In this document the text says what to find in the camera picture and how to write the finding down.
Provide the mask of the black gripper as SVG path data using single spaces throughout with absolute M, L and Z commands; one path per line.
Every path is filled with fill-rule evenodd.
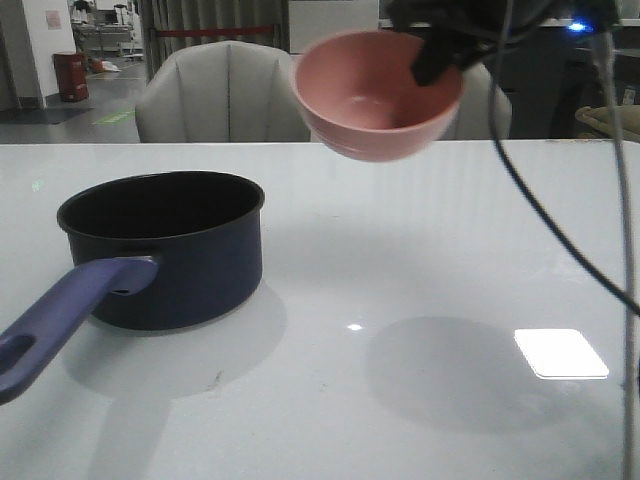
M 550 19 L 568 18 L 600 34 L 620 27 L 614 1 L 392 1 L 393 29 L 424 23 L 423 44 L 411 64 L 417 85 L 432 85 L 448 70 L 460 73 L 504 46 L 514 48 Z

